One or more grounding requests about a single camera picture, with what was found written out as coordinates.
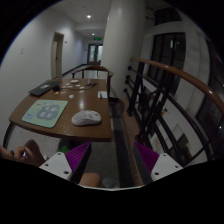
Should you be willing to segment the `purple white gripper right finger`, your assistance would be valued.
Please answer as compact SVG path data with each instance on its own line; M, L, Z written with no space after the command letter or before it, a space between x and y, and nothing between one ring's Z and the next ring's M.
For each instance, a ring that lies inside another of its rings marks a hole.
M167 153L158 154L138 142L133 145L133 153L144 182L154 182L182 169Z

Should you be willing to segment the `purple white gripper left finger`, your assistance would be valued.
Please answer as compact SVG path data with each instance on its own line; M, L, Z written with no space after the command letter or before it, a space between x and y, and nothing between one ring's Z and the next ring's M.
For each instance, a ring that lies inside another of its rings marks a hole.
M81 144L69 152L57 152L40 168L65 180L78 184L85 171L92 151L90 142Z

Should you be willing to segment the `person's left hand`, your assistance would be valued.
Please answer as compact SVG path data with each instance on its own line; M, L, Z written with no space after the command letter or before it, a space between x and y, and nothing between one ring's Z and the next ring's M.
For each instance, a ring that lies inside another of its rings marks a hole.
M15 151L8 151L0 145L0 158L36 167L40 167L45 162L34 140L29 140L24 146L17 147Z

